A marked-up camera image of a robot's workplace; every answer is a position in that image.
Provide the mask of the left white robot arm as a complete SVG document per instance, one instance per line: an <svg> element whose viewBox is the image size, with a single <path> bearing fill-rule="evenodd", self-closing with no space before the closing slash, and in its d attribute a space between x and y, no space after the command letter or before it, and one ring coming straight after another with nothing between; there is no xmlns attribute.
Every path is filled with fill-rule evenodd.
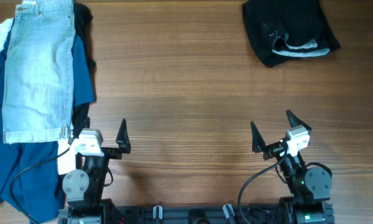
<svg viewBox="0 0 373 224"><path fill-rule="evenodd" d="M131 143L123 119L118 130L116 147L103 147L98 129L84 128L70 142L70 149L84 158L81 168L67 173L62 181L68 208L59 210L58 224L117 224L125 219L111 199L103 199L103 189L109 184L106 175L111 159L120 160L131 152Z"/></svg>

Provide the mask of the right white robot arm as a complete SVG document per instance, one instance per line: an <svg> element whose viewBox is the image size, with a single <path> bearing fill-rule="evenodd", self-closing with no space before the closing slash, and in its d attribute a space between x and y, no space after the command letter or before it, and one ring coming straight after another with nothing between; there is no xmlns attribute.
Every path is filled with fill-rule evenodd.
<svg viewBox="0 0 373 224"><path fill-rule="evenodd" d="M266 171L274 169L290 191L274 205L252 205L252 223L333 223L330 199L333 174L327 166L305 163L300 151L309 146L312 129L290 110L286 110L290 128L278 142L266 144L255 123L251 122L252 151L264 160L276 159Z"/></svg>

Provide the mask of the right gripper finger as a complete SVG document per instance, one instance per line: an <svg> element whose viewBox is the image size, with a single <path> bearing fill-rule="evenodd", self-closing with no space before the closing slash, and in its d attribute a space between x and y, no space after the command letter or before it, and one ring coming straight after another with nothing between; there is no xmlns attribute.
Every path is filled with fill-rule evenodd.
<svg viewBox="0 0 373 224"><path fill-rule="evenodd" d="M308 126L305 122L300 120L291 110L286 110L286 115L288 118L288 121L290 123L290 126L292 128L302 125L304 128L306 128L308 131L311 130L311 127Z"/></svg>
<svg viewBox="0 0 373 224"><path fill-rule="evenodd" d="M257 126L253 121L250 122L251 130L252 130L252 151L254 153L260 153L265 150L266 144L260 134Z"/></svg>

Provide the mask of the light blue denim shorts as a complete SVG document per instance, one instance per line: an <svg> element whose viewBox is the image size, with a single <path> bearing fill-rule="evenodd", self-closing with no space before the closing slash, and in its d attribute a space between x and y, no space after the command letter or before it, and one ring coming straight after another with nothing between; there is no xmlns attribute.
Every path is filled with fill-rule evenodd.
<svg viewBox="0 0 373 224"><path fill-rule="evenodd" d="M72 0L17 5L5 61L5 143L51 142L70 136L74 40Z"/></svg>

